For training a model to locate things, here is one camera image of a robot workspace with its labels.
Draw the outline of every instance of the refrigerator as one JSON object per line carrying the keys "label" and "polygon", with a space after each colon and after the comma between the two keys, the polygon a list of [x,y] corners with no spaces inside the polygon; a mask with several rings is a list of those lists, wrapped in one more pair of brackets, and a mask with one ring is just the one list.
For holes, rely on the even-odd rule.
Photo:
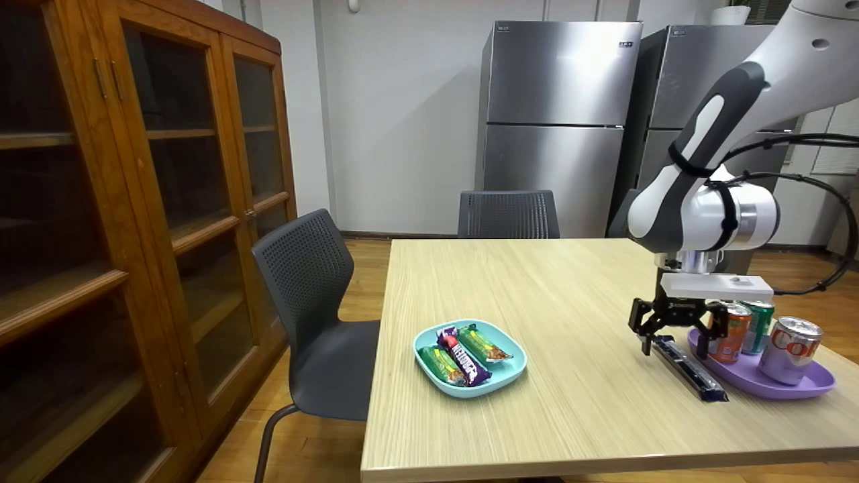
{"label": "refrigerator", "polygon": [[639,38],[639,22],[498,22],[479,188],[554,191],[561,237],[605,237]]}
{"label": "refrigerator", "polygon": [[[635,97],[627,117],[627,139],[613,194],[617,215],[632,188],[644,188],[668,162],[668,144],[680,136],[709,86],[741,65],[770,31],[768,25],[675,25],[643,40]],[[799,120],[765,125],[746,143],[792,131]],[[789,148],[749,150],[729,163],[731,172],[781,172]],[[719,270],[746,270],[753,254],[731,252]]]}

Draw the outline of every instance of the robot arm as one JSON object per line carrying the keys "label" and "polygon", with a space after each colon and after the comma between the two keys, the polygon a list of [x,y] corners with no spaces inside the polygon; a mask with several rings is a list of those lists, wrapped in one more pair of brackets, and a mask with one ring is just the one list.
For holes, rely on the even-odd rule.
{"label": "robot arm", "polygon": [[725,154],[758,128],[855,99],[858,48],[858,0],[795,0],[765,44],[703,97],[672,144],[672,163],[635,199],[632,237],[656,252],[764,247],[780,225],[776,199],[713,180],[731,180],[719,168]]}

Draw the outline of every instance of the wooden table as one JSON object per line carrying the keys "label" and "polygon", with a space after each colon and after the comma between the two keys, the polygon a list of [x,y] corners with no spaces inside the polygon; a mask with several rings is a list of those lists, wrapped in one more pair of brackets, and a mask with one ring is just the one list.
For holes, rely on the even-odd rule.
{"label": "wooden table", "polygon": [[[819,399],[731,392],[731,403],[702,403],[627,328],[632,297],[652,297],[652,284],[656,254],[632,242],[395,242],[362,481],[859,457],[855,363],[816,355],[839,379]],[[501,324],[529,352],[527,375],[482,399],[442,394],[411,358],[416,332],[467,317]]]}

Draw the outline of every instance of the wooden cabinet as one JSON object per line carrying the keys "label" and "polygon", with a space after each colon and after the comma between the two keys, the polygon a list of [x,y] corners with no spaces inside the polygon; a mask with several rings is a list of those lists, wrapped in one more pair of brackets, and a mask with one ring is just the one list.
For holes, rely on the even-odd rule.
{"label": "wooden cabinet", "polygon": [[184,481],[285,347],[279,46],[193,0],[0,6],[0,481]]}

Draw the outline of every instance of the candy bar wrapper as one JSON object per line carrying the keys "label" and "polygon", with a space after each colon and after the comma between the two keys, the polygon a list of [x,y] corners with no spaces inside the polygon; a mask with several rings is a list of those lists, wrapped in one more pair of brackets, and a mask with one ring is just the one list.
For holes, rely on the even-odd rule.
{"label": "candy bar wrapper", "polygon": [[475,324],[460,332],[460,344],[475,355],[483,366],[498,366],[511,360],[498,344],[493,344]]}
{"label": "candy bar wrapper", "polygon": [[464,372],[460,371],[460,366],[452,360],[452,355],[442,347],[421,347],[420,358],[425,360],[425,366],[447,384],[452,386],[464,386]]}
{"label": "candy bar wrapper", "polygon": [[438,347],[444,347],[464,372],[467,386],[483,384],[493,372],[482,368],[474,355],[460,344],[456,328],[438,329]]}

